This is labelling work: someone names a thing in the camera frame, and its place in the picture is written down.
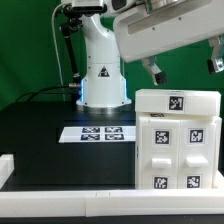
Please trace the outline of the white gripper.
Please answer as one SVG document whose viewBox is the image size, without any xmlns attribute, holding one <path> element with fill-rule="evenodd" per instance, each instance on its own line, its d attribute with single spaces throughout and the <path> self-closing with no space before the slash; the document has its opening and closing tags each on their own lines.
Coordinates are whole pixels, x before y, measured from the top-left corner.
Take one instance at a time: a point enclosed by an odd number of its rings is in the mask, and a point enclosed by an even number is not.
<svg viewBox="0 0 224 224">
<path fill-rule="evenodd" d="M 209 38 L 209 73 L 224 71 L 224 0 L 178 0 L 151 13 L 137 5 L 118 15 L 113 29 L 121 57 L 143 59 L 155 85 L 167 82 L 155 55 Z"/>
</svg>

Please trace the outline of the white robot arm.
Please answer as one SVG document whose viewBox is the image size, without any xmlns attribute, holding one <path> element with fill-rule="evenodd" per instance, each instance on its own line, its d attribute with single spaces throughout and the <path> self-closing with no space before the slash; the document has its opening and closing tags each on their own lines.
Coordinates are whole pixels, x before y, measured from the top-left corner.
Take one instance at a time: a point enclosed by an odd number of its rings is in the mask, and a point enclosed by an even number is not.
<svg viewBox="0 0 224 224">
<path fill-rule="evenodd" d="M 61 0 L 70 29 L 82 27 L 87 74 L 81 79 L 82 109 L 113 110 L 131 103 L 120 62 L 140 60 L 155 84 L 166 73 L 155 56 L 208 40 L 211 73 L 224 70 L 224 0 Z"/>
</svg>

